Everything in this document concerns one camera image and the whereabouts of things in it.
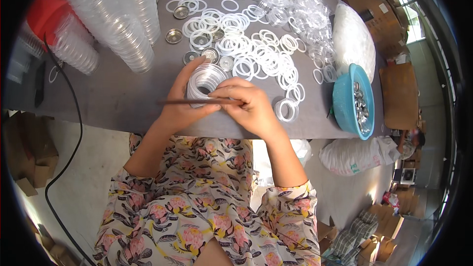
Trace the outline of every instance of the gray table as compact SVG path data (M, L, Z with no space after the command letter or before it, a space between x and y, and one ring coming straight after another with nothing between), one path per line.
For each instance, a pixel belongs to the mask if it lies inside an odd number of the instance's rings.
M155 105L157 99L167 96L171 85L183 67L183 55L189 51L189 39L184 38L179 44L169 45L164 38L171 28L182 28L185 20L176 20L165 8L170 0L159 0L158 13L161 25L161 36L153 47L155 52L154 67L144 74L134 74L127 65L108 48L100 45L96 49L100 53L100 66L91 76L80 73L75 68L66 66L64 71L68 75L77 98L79 100L83 123L94 127L115 129L125 132L144 133L159 116L161 107ZM221 11L222 0L204 0L209 8ZM337 0L324 0L334 12ZM241 12L253 0L237 1ZM290 33L289 26L273 28L269 25L256 22L251 23L245 35L251 35L260 29L269 29L278 37ZM332 105L333 83L319 85L312 76L314 64L311 59L299 51L292 55L292 59L299 71L299 82L305 88L305 100L299 104L299 117L292 123L283 123L289 137L298 138L351 138L352 133L344 132L338 127L335 118L327 119L329 108ZM34 100L34 71L25 75L21 86L9 83L4 98L4 108L25 110L38 115L53 116L58 119L77 122L78 117L71 92L62 78L49 83L48 74L52 63L47 60L46 77L44 83L44 101L35 109ZM282 99L285 92L278 85L275 78L265 80L253 79L252 82L264 89L274 104ZM374 135L388 134L388 129L382 127L383 103L379 75L376 70L372 83L375 95L375 131ZM226 138L256 138L239 126L224 111L214 113L179 134L226 137Z

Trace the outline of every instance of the floral print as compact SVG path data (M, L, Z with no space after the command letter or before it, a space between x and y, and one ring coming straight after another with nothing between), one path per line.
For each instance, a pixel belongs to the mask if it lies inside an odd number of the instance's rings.
M234 265L320 266L316 192L271 187L254 212L252 143L173 136L160 177L112 178L94 259L109 265L192 265L215 238Z

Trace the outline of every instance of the white plastic bag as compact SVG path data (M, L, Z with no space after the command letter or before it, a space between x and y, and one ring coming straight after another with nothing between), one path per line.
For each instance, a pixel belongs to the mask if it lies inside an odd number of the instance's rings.
M333 41L337 75L348 73L348 66L355 63L373 82L376 50L370 31L358 13L340 0L335 10Z
M391 164L400 155L391 137L379 136L366 141L358 138L337 139L320 151L319 158L331 172L353 176L370 168Z
M302 166L305 166L312 157L309 142L307 140L291 140L291 145ZM263 140L253 140L253 169L258 172L258 186L274 186L268 149Z

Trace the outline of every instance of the right hand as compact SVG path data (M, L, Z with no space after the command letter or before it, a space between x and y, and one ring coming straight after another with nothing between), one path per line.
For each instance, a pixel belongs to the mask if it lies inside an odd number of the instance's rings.
M222 108L247 131L263 140L271 138L276 131L282 129L266 93L249 81L239 77L224 80L215 91L209 93L209 97L232 98L244 102L242 106L223 104Z

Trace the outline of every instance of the chopstick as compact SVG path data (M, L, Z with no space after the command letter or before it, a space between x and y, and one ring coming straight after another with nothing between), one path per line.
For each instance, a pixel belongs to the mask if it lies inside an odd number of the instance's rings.
M230 105L243 105L244 103L240 100L229 100L229 99L210 99L210 100L157 100L156 105L173 105L173 104L230 104Z

